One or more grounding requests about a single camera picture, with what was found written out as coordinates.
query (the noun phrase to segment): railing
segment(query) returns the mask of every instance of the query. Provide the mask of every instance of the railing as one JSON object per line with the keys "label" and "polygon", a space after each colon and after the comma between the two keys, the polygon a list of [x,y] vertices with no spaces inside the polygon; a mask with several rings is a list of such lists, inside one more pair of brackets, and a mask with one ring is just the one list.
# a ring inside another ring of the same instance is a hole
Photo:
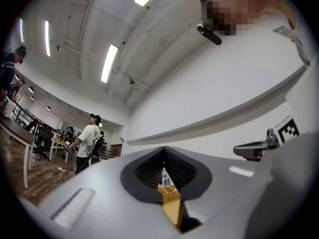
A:
{"label": "railing", "polygon": [[[31,130],[30,132],[32,134],[35,134],[38,130],[39,126],[44,126],[46,125],[43,121],[41,121],[40,119],[38,119],[36,116],[34,116],[30,111],[28,111],[27,109],[24,110],[17,102],[15,103],[15,108],[11,114],[11,119],[13,119],[18,125],[20,125],[21,127],[25,128],[27,125],[29,125],[32,121],[34,120],[38,120],[39,124],[36,124]],[[51,128],[53,133],[56,133],[58,136],[61,135],[61,132],[58,132],[57,130],[55,130],[54,128]]]}
{"label": "railing", "polygon": [[163,204],[180,199],[180,193],[174,185],[166,187],[158,185],[158,192],[163,195]]}

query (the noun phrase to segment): person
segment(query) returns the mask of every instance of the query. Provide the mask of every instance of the person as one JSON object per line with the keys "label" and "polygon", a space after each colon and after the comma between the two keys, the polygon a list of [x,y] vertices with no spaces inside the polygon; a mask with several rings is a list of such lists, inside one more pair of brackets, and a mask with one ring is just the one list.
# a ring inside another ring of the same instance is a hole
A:
{"label": "person", "polygon": [[100,137],[101,141],[104,141],[104,132],[101,130],[101,137]]}
{"label": "person", "polygon": [[315,59],[316,48],[303,17],[289,0],[200,0],[206,27],[234,35],[242,26],[253,24],[266,12],[286,16],[294,33],[297,51],[306,66]]}
{"label": "person", "polygon": [[25,56],[26,47],[23,45],[16,49],[14,53],[6,53],[3,56],[0,71],[0,100],[5,99],[11,88],[11,82],[14,78],[14,64],[22,64]]}
{"label": "person", "polygon": [[101,137],[100,130],[99,130],[99,124],[101,123],[102,119],[98,115],[93,115],[90,120],[90,124],[87,125],[81,135],[78,137],[78,139],[66,147],[67,151],[71,151],[71,149],[75,148],[76,146],[80,145],[79,151],[76,156],[76,172],[75,174],[78,174],[79,172],[83,171],[85,168],[89,166],[89,154],[90,148],[88,147],[93,144],[94,141],[98,140]]}
{"label": "person", "polygon": [[25,84],[25,80],[21,79],[19,80],[17,83],[15,83],[12,88],[11,88],[11,92],[8,95],[8,97],[10,98],[10,100],[13,102],[15,95],[18,93],[19,89],[22,88],[22,86]]}
{"label": "person", "polygon": [[69,143],[73,142],[73,127],[72,126],[68,128],[68,131],[65,136],[65,141],[68,141]]}
{"label": "person", "polygon": [[117,153],[118,153],[118,150],[116,150],[116,148],[115,148],[115,149],[113,150],[112,156],[115,156],[115,157],[116,157]]}

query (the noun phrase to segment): desk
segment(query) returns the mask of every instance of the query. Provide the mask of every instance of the desk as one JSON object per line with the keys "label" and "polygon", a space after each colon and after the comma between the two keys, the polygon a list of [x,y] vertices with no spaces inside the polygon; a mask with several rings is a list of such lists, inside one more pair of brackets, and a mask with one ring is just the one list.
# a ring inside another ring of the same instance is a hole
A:
{"label": "desk", "polygon": [[19,126],[12,119],[8,119],[0,114],[0,126],[14,139],[18,140],[22,144],[25,145],[24,150],[24,162],[23,162],[23,180],[24,187],[28,189],[28,180],[27,180],[27,164],[28,164],[28,155],[29,155],[29,167],[28,169],[31,171],[31,159],[33,146],[35,141],[35,135],[29,133],[27,130]]}
{"label": "desk", "polygon": [[100,155],[100,159],[102,160],[104,160],[104,159],[106,159],[106,160],[108,160],[108,159],[112,159],[112,158],[115,158],[115,156],[111,156],[111,155]]}
{"label": "desk", "polygon": [[56,149],[55,149],[55,154],[56,154],[56,150],[58,149],[58,145],[62,145],[64,147],[65,145],[65,142],[64,141],[58,141],[58,140],[55,140],[55,139],[51,139],[52,141],[52,145],[51,145],[51,150],[50,150],[50,161],[51,161],[51,158],[52,158],[52,151],[53,151],[53,146],[54,146],[54,143],[56,143]]}

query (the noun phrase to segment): office chair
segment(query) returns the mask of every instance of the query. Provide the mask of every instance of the office chair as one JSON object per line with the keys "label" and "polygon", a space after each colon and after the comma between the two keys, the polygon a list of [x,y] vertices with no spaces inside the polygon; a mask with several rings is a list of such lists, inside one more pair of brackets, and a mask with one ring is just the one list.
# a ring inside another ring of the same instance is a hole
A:
{"label": "office chair", "polygon": [[30,131],[33,127],[34,127],[34,131],[33,134],[35,134],[35,129],[37,127],[37,125],[39,124],[39,121],[37,119],[34,119],[32,122],[30,122],[29,125],[27,125],[24,129],[27,131]]}
{"label": "office chair", "polygon": [[41,160],[42,156],[44,156],[45,158],[47,158],[49,160],[49,157],[46,156],[45,152],[49,152],[51,149],[52,137],[53,137],[52,132],[48,132],[44,128],[39,127],[38,138],[35,142],[35,144],[38,148],[34,148],[33,153],[40,154],[40,160]]}

